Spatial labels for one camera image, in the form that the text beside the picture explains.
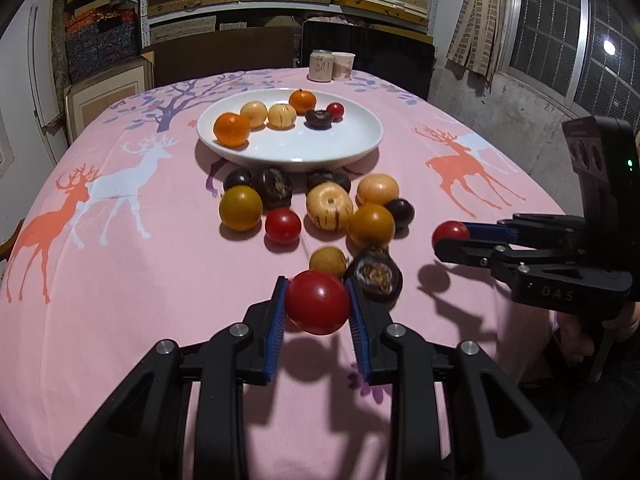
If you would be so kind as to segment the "person's right hand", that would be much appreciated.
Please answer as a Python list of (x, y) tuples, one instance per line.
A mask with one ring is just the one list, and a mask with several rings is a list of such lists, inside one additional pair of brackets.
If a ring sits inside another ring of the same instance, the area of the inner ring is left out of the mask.
[[(586, 330), (576, 316), (556, 312), (555, 323), (558, 329), (556, 340), (567, 358), (582, 362), (596, 351), (597, 344), (590, 337), (593, 330)], [(618, 318), (602, 323), (598, 341), (610, 342), (629, 338), (639, 327), (639, 304), (628, 304)]]

